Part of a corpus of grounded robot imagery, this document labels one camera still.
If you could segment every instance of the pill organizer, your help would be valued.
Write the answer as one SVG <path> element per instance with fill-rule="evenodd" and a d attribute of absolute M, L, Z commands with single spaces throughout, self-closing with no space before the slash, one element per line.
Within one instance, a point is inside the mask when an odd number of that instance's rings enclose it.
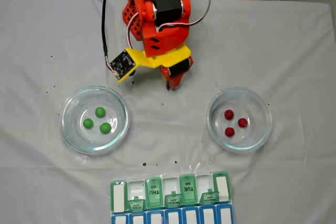
<path fill-rule="evenodd" d="M 112 224 L 234 224 L 226 172 L 115 180 Z"/>

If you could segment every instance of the wire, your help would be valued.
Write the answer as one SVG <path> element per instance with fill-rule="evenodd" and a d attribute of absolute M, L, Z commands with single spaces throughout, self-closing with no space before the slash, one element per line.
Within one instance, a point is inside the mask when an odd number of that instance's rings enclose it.
<path fill-rule="evenodd" d="M 158 31 L 160 31 L 163 27 L 174 27 L 174 26 L 193 26 L 193 25 L 196 25 L 197 23 L 201 22 L 202 19 L 205 18 L 205 16 L 207 15 L 209 9 L 210 9 L 210 4 L 211 4 L 211 0 L 209 0 L 209 4 L 208 4 L 208 8 L 206 9 L 204 15 L 199 18 L 198 20 L 192 22 L 192 23 L 164 23 L 162 24 L 161 26 L 159 26 L 159 28 L 157 29 Z M 131 29 L 131 26 L 132 26 L 132 23 L 134 21 L 134 19 L 139 15 L 139 12 L 135 13 L 134 16 L 130 19 L 128 25 L 127 25 L 127 32 L 126 32 L 126 35 L 127 35 L 127 42 L 128 42 L 128 45 L 130 48 L 132 48 L 132 45 L 131 45 L 131 39 L 130 39 L 130 29 Z"/>
<path fill-rule="evenodd" d="M 111 67 L 108 54 L 107 54 L 107 45 L 106 45 L 106 36 L 105 36 L 105 10 L 106 10 L 106 0 L 103 0 L 103 10 L 101 14 L 101 37 L 103 39 L 103 49 L 104 49 L 104 56 L 105 56 L 105 63 L 109 70 L 112 71 L 114 75 L 116 75 L 116 72 Z"/>
<path fill-rule="evenodd" d="M 205 18 L 206 14 L 208 13 L 210 9 L 211 0 L 209 0 L 208 8 L 206 9 L 204 15 L 199 18 L 198 20 L 191 22 L 191 23 L 164 23 L 161 26 L 159 26 L 158 31 L 160 31 L 163 27 L 174 27 L 174 26 L 193 26 L 197 23 L 201 22 L 203 18 Z"/>
<path fill-rule="evenodd" d="M 139 15 L 139 12 L 135 13 L 133 15 L 133 17 L 130 19 L 130 21 L 128 22 L 128 25 L 127 25 L 127 32 L 126 32 L 126 35 L 127 35 L 127 42 L 128 42 L 128 46 L 133 49 L 132 45 L 131 45 L 131 38 L 130 38 L 130 29 L 131 29 L 131 26 L 132 26 L 132 23 L 133 21 L 135 20 L 135 18 Z"/>

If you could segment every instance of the yellow bracket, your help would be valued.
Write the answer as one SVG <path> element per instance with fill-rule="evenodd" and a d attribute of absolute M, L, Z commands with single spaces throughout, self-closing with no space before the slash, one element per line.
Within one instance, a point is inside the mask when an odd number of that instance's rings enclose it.
<path fill-rule="evenodd" d="M 136 49 L 126 48 L 125 51 L 131 56 L 134 61 L 134 67 L 127 72 L 122 78 L 118 79 L 118 82 L 122 82 L 127 76 L 129 76 L 138 66 L 144 66 L 148 68 L 157 68 L 164 66 L 170 68 L 173 65 L 189 58 L 191 55 L 190 49 L 182 44 L 181 46 L 166 52 L 163 55 L 157 55 L 154 57 L 147 57 L 145 51 L 139 51 Z"/>

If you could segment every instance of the white wire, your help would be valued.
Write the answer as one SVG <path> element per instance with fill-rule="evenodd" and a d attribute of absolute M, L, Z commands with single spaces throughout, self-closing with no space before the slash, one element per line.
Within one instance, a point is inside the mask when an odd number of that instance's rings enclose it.
<path fill-rule="evenodd" d="M 126 35 L 127 35 L 127 42 L 128 42 L 128 46 L 129 46 L 131 49 L 133 49 L 133 48 L 132 48 L 132 45 L 131 45 L 131 39 L 130 39 L 130 29 L 131 29 L 131 26 L 132 26 L 132 23 L 133 23 L 134 19 L 135 19 L 138 15 L 139 15 L 139 13 L 135 13 L 135 14 L 133 15 L 133 17 L 130 19 L 128 25 L 127 25 L 127 32 L 126 32 Z"/>
<path fill-rule="evenodd" d="M 210 9 L 210 4 L 211 4 L 211 0 L 209 0 L 209 4 L 208 4 L 208 8 L 207 10 L 205 11 L 204 15 L 199 18 L 198 20 L 192 22 L 192 23 L 164 23 L 162 24 L 161 26 L 159 26 L 158 28 L 158 31 L 160 31 L 163 27 L 174 27 L 174 26 L 193 26 L 193 25 L 196 25 L 197 23 L 199 23 L 205 16 L 206 14 L 208 13 L 209 9 Z M 132 45 L 131 45 L 131 39 L 130 39 L 130 29 L 131 29 L 131 26 L 132 26 L 132 23 L 134 21 L 134 19 L 139 15 L 139 12 L 135 13 L 133 15 L 133 17 L 130 19 L 128 25 L 127 25 L 127 32 L 126 32 L 126 35 L 127 35 L 127 42 L 128 42 L 128 46 L 132 49 Z"/>
<path fill-rule="evenodd" d="M 191 22 L 191 23 L 164 23 L 161 26 L 159 26 L 158 31 L 160 31 L 163 27 L 174 27 L 174 26 L 193 26 L 196 25 L 197 23 L 199 23 L 203 18 L 205 18 L 206 14 L 208 13 L 209 9 L 210 9 L 210 4 L 211 4 L 211 0 L 209 0 L 209 4 L 208 4 L 208 8 L 206 9 L 204 15 L 199 18 L 198 20 Z"/>

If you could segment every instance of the white fabric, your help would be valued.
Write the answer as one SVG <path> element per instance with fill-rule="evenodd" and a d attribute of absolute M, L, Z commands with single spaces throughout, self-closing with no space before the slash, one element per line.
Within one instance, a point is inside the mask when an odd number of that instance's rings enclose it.
<path fill-rule="evenodd" d="M 110 60 L 127 45 L 126 2 L 107 1 Z M 191 20 L 206 5 L 192 0 Z M 217 170 L 232 179 L 236 223 L 336 222 L 328 5 L 213 0 L 190 29 L 195 63 L 175 92 L 158 70 L 117 83 L 104 63 L 101 8 L 102 0 L 0 0 L 0 223 L 109 223 L 114 179 Z M 71 150 L 59 131 L 62 103 L 91 84 L 119 92 L 132 116 L 126 141 L 101 157 Z M 236 86 L 272 111 L 271 138 L 252 155 L 223 150 L 205 127 L 210 100 Z"/>

